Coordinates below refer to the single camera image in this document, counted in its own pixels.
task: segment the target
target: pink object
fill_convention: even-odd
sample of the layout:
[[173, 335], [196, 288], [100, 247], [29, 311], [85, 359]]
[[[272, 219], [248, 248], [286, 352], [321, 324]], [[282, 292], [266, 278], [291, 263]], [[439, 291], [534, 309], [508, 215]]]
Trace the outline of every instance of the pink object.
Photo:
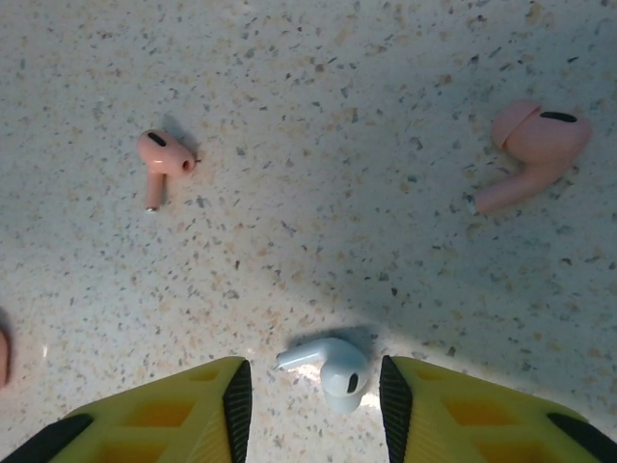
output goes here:
[[165, 176], [185, 177], [195, 169], [195, 158], [174, 137], [162, 130], [147, 130], [137, 141], [137, 152], [148, 167], [146, 210], [158, 210], [163, 201]]
[[542, 112], [533, 101], [510, 103], [493, 123], [493, 141], [526, 165], [518, 174], [469, 196], [469, 206], [485, 214], [539, 193], [573, 166], [591, 134], [587, 119]]
[[4, 387], [9, 381], [9, 360], [11, 349], [7, 336], [0, 331], [0, 388]]

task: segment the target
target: floor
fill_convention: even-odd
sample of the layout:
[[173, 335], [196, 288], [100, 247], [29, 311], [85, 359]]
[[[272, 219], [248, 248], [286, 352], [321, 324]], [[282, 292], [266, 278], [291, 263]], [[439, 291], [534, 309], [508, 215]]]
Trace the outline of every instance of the floor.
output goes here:
[[[617, 438], [617, 0], [8, 2], [0, 11], [0, 457], [91, 400], [252, 361], [251, 462], [383, 462], [385, 353], [548, 397]], [[490, 218], [516, 98], [593, 121], [577, 167]], [[201, 163], [146, 214], [139, 134]], [[361, 408], [275, 369], [324, 333]]]

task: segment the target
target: yellow object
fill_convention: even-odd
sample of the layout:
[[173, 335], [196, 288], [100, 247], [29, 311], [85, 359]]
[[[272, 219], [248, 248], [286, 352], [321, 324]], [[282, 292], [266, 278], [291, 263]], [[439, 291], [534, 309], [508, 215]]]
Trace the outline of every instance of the yellow object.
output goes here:
[[380, 397], [390, 463], [617, 461], [573, 410], [419, 360], [385, 357]]
[[225, 358], [81, 407], [5, 462], [241, 463], [251, 409], [249, 363]]

